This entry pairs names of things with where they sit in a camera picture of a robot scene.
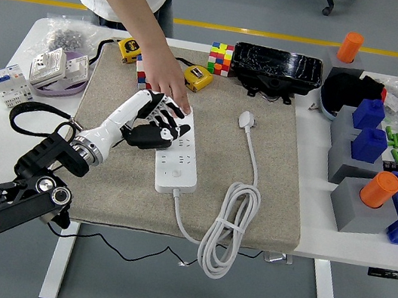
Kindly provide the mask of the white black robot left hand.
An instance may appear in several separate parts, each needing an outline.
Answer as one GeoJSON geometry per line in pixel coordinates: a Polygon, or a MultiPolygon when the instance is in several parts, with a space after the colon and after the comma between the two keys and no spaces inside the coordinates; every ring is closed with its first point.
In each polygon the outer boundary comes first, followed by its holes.
{"type": "Polygon", "coordinates": [[[190,131],[176,123],[184,114],[167,95],[141,90],[122,103],[99,127],[81,131],[72,147],[93,166],[102,164],[110,149],[126,141],[139,149],[165,149],[190,131]]]}

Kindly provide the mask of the person's right hand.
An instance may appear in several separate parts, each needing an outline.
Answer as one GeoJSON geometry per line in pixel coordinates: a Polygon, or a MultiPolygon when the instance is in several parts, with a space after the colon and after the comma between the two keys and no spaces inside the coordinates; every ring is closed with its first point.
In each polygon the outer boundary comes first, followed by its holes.
{"type": "Polygon", "coordinates": [[[147,82],[154,91],[161,92],[185,113],[191,112],[185,79],[180,65],[170,49],[160,48],[142,53],[147,82]]]}

